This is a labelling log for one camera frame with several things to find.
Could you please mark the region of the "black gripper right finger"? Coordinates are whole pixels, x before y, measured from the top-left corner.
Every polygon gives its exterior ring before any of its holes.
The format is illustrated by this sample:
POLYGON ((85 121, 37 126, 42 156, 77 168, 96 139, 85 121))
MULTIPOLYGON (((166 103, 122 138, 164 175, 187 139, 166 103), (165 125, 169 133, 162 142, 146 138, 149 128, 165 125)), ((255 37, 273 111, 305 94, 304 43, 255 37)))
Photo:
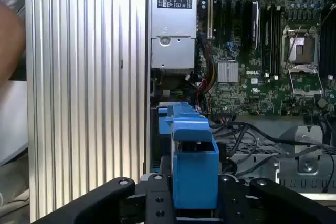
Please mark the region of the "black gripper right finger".
POLYGON ((335 211, 266 178, 219 176, 223 223, 335 223, 335 211))

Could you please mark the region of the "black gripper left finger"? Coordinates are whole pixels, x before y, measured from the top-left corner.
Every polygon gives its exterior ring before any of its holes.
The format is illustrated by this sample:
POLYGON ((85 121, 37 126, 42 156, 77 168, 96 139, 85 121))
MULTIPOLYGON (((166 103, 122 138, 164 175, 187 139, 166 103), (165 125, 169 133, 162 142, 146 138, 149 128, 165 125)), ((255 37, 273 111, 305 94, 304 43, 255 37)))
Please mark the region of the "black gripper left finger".
POLYGON ((143 193, 136 193, 137 186, 130 178, 114 178, 36 223, 176 223, 165 175, 151 175, 143 193))

